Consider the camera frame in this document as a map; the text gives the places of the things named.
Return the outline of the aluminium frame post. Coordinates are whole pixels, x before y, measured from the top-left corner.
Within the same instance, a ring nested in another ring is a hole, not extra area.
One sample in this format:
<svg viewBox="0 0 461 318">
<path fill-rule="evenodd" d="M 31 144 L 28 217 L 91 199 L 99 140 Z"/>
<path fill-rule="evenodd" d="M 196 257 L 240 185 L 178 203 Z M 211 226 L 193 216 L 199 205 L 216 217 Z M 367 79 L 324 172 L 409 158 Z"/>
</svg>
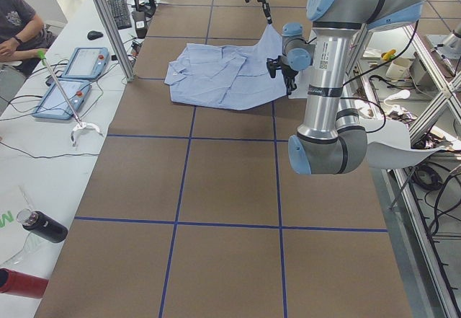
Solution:
<svg viewBox="0 0 461 318">
<path fill-rule="evenodd" d="M 122 43 L 122 39 L 119 34 L 119 30 L 115 24 L 112 14 L 109 10 L 107 0 L 93 0 L 99 18 L 101 19 L 102 25 L 107 33 L 109 41 L 114 49 L 115 55 L 117 56 L 118 62 L 122 68 L 127 82 L 131 82 L 134 77 L 133 67 L 128 58 L 128 54 L 125 51 L 125 47 Z"/>
</svg>

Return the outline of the black keyboard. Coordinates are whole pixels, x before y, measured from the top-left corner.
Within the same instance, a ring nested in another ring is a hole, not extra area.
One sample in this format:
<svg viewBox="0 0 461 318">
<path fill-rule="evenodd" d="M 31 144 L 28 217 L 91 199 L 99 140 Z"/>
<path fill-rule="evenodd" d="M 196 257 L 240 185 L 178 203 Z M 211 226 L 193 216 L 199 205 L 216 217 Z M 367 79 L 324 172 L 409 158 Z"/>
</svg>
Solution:
<svg viewBox="0 0 461 318">
<path fill-rule="evenodd" d="M 123 30 L 132 27 L 126 0 L 107 0 L 107 4 L 117 29 Z"/>
</svg>

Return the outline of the black computer mouse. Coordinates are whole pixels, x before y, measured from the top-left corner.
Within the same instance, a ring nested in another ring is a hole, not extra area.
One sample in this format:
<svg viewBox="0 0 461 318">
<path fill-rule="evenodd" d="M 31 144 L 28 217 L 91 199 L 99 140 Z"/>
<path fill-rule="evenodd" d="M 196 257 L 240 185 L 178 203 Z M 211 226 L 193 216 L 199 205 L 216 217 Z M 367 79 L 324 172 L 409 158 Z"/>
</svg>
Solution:
<svg viewBox="0 0 461 318">
<path fill-rule="evenodd" d="M 91 30 L 87 33 L 87 39 L 88 40 L 96 40 L 96 39 L 99 39 L 101 37 L 103 37 L 104 34 L 102 32 L 99 32 L 99 31 L 95 31 L 95 30 Z"/>
</svg>

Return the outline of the black box white label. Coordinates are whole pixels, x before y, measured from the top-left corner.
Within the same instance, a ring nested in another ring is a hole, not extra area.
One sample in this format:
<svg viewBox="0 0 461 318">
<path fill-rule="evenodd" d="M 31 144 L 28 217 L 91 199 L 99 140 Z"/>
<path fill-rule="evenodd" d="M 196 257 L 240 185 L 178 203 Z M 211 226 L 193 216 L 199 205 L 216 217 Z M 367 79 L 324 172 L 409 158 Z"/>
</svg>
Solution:
<svg viewBox="0 0 461 318">
<path fill-rule="evenodd" d="M 137 38 L 144 39 L 147 35 L 148 24 L 145 12 L 132 11 Z"/>
</svg>

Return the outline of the light blue striped shirt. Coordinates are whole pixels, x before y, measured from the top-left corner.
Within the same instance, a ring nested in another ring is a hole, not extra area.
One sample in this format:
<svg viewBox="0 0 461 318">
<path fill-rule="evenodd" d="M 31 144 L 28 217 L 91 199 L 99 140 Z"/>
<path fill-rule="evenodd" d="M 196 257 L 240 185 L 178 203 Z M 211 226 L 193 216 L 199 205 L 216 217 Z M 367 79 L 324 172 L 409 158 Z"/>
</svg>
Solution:
<svg viewBox="0 0 461 318">
<path fill-rule="evenodd" d="M 282 76 L 271 78 L 267 59 L 281 54 L 282 37 L 267 25 L 252 46 L 188 43 L 168 66 L 164 83 L 173 102 L 247 110 L 286 95 Z"/>
</svg>

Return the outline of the red cylinder bottle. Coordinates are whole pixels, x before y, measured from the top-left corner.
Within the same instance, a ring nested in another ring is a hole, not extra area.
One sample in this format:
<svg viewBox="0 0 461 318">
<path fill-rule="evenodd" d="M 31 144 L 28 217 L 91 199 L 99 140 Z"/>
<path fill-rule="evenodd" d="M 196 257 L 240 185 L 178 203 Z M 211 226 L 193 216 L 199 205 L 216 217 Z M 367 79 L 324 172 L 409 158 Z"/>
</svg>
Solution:
<svg viewBox="0 0 461 318">
<path fill-rule="evenodd" d="M 48 279 L 7 268 L 1 269 L 1 293 L 41 299 L 48 285 Z"/>
</svg>

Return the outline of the upper blue teach pendant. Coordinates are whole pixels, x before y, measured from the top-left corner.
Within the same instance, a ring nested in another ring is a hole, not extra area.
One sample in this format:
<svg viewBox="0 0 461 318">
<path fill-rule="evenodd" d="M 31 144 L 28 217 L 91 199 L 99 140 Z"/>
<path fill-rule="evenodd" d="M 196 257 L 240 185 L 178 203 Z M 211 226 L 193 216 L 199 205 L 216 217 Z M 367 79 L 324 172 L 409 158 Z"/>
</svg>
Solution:
<svg viewBox="0 0 461 318">
<path fill-rule="evenodd" d="M 61 77 L 94 80 L 102 74 L 109 59 L 110 54 L 106 47 L 77 47 Z"/>
</svg>

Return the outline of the seated person dark shirt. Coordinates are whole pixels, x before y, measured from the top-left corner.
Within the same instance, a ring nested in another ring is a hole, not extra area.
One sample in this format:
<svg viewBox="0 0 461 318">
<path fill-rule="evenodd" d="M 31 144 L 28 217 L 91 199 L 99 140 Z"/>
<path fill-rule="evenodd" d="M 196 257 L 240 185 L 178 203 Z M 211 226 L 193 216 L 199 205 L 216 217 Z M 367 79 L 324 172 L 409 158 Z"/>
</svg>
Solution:
<svg viewBox="0 0 461 318">
<path fill-rule="evenodd" d="M 17 70 L 30 76 L 56 35 L 25 0 L 1 0 L 1 62 L 19 61 Z"/>
</svg>

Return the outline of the lower blue teach pendant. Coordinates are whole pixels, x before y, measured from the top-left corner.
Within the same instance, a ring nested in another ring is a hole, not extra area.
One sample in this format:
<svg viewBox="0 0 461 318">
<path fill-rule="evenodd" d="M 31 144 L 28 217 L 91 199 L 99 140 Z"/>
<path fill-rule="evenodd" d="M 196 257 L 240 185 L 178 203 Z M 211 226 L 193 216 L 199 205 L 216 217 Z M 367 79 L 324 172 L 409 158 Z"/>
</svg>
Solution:
<svg viewBox="0 0 461 318">
<path fill-rule="evenodd" d="M 67 98 L 76 111 L 79 111 L 87 95 L 91 90 L 91 83 L 76 79 L 59 79 Z M 73 111 L 68 106 L 61 91 L 55 83 L 52 83 L 40 103 L 36 106 L 33 114 L 35 118 L 47 118 L 55 120 L 69 120 L 73 117 Z"/>
</svg>

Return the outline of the blue teach pendant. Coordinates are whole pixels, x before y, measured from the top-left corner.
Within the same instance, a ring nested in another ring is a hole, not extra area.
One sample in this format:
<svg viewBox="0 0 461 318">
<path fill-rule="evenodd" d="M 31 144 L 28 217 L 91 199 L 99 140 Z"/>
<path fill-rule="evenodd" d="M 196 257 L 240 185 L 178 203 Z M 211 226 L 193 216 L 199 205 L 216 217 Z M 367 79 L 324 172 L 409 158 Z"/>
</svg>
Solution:
<svg viewBox="0 0 461 318">
<path fill-rule="evenodd" d="M 76 79 L 59 79 L 67 98 L 76 111 L 79 111 L 87 95 L 91 90 L 91 83 Z M 36 106 L 33 114 L 35 118 L 47 118 L 55 120 L 69 120 L 73 117 L 73 111 L 68 106 L 61 91 L 55 83 L 52 83 L 40 103 Z"/>
<path fill-rule="evenodd" d="M 61 77 L 94 80 L 102 74 L 109 59 L 110 54 L 106 47 L 77 47 Z"/>
</svg>

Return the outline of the black water bottle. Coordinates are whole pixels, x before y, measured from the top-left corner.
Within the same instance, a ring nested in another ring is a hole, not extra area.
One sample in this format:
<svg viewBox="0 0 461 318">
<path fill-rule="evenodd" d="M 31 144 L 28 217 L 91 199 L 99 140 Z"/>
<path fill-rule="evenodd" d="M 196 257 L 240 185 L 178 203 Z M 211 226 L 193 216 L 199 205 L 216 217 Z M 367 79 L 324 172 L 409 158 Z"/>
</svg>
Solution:
<svg viewBox="0 0 461 318">
<path fill-rule="evenodd" d="M 25 230 L 52 243 L 64 241 L 68 234 L 68 229 L 64 225 L 41 211 L 23 209 L 17 214 L 17 221 Z"/>
</svg>

